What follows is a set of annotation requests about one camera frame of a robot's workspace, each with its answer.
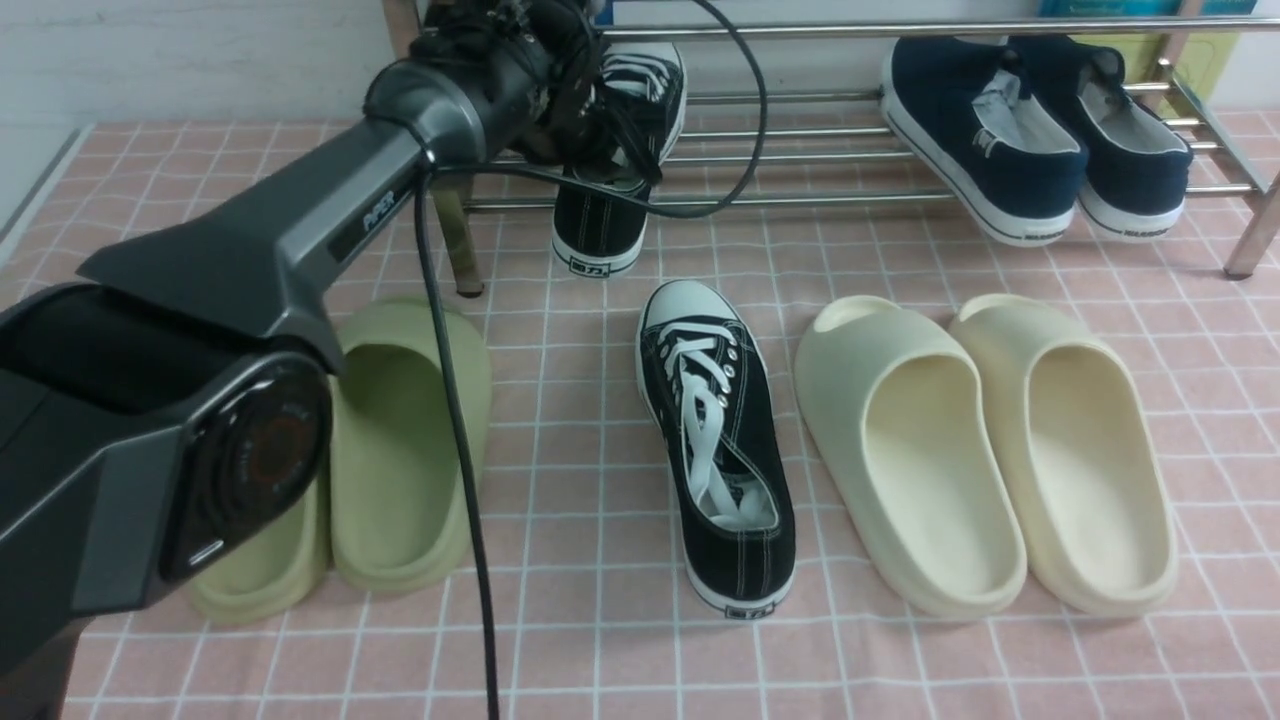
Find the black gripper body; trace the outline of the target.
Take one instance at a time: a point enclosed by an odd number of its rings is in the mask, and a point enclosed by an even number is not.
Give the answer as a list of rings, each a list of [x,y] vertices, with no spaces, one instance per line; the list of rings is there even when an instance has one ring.
[[[609,44],[588,1],[430,1],[410,58],[444,72],[472,104],[484,161],[515,151],[591,181],[660,179],[636,110],[605,85]]]

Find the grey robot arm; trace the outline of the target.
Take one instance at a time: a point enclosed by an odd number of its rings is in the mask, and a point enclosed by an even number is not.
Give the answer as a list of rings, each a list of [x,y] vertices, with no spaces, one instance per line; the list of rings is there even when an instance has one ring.
[[[591,137],[595,1],[453,1],[362,117],[3,313],[3,716],[61,714],[81,633],[154,606],[310,488],[343,354],[325,292],[403,205]]]

